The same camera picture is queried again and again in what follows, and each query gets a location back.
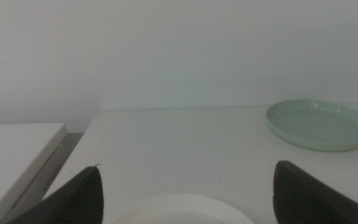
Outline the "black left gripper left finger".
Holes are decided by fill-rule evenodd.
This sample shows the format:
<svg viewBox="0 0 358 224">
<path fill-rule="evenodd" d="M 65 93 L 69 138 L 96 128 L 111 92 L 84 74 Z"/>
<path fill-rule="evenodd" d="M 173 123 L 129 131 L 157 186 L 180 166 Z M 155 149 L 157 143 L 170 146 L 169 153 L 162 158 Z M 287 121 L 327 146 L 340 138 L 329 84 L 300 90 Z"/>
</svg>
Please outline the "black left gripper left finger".
<svg viewBox="0 0 358 224">
<path fill-rule="evenodd" d="M 101 174 L 90 166 L 8 224 L 102 224 L 103 215 Z"/>
</svg>

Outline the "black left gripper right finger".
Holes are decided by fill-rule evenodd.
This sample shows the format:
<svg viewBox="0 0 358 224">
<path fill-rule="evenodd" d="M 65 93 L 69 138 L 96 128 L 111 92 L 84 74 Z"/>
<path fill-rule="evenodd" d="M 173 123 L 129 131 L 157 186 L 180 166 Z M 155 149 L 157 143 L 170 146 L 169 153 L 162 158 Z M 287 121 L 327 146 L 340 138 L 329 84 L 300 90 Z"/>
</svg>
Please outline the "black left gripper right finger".
<svg viewBox="0 0 358 224">
<path fill-rule="evenodd" d="M 358 203 L 289 161 L 273 175 L 273 211 L 278 223 L 358 223 Z"/>
</svg>

